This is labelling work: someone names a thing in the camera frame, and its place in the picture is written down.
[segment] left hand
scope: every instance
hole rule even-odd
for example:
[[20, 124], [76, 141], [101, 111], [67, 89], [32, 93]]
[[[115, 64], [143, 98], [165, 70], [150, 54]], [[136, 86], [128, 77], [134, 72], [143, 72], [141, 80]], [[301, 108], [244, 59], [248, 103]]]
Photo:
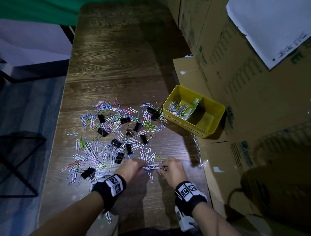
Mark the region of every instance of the left hand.
[[137, 171], [142, 166], [146, 165], [147, 163], [142, 160], [130, 158], [127, 159], [114, 173], [121, 175], [126, 181], [126, 184], [128, 184], [136, 175]]

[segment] wrist band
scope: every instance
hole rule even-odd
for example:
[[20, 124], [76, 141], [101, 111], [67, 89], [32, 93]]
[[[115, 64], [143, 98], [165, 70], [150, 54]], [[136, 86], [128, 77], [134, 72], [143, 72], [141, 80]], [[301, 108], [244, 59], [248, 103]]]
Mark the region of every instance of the wrist band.
[[192, 217], [192, 211], [200, 202], [207, 203], [207, 197], [204, 193], [198, 190], [195, 184], [184, 181], [177, 185], [175, 189], [176, 199], [175, 204], [178, 209], [185, 215]]
[[105, 175], [93, 185], [93, 191], [98, 192], [104, 201], [105, 211], [110, 211], [119, 195], [125, 190], [126, 182], [121, 175]]

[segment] hand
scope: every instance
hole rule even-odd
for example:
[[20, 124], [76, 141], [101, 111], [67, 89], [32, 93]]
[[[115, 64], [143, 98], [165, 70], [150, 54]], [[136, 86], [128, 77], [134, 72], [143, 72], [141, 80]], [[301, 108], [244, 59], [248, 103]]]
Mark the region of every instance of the hand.
[[176, 186], [181, 182], [188, 181], [182, 163], [174, 157], [167, 158], [159, 167], [166, 167], [165, 170], [157, 169], [157, 172], [167, 180], [173, 189], [176, 189]]
[[142, 166], [146, 165], [147, 163], [142, 160], [130, 158], [127, 159], [114, 173], [121, 175], [125, 180], [126, 184], [128, 184], [132, 180], [132, 178], [136, 175], [136, 172]]

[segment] stacked cardboard boxes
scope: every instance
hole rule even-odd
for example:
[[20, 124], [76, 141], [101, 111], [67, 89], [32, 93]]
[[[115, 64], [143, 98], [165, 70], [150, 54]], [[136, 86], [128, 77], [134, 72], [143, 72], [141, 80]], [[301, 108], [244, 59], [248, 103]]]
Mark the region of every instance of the stacked cardboard boxes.
[[268, 70], [227, 2], [181, 1], [194, 56], [174, 60], [181, 85], [226, 107], [215, 135], [198, 138], [213, 206], [311, 232], [311, 39]]

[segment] wood grain surface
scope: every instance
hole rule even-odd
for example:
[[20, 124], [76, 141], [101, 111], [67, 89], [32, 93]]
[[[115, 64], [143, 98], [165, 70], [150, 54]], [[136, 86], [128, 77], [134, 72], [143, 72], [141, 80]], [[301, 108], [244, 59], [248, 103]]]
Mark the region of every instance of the wood grain surface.
[[[81, 9], [64, 89], [62, 106], [39, 214], [39, 225], [86, 196], [90, 182], [68, 186], [68, 171], [59, 171], [73, 162], [76, 136], [90, 140], [95, 131], [84, 131], [79, 116], [94, 112], [89, 105], [116, 98], [121, 108], [138, 109], [143, 102], [162, 106], [174, 86], [172, 59], [190, 54], [169, 9], [159, 3], [91, 3]], [[169, 123], [150, 140], [152, 151], [165, 159], [182, 161], [190, 181], [209, 197], [203, 168], [189, 132]], [[101, 138], [108, 143], [113, 135]], [[174, 211], [174, 190], [156, 172], [151, 183], [146, 173], [138, 175], [117, 200], [113, 223], [95, 222], [88, 235], [111, 235], [118, 220], [118, 232], [144, 227], [178, 227]]]

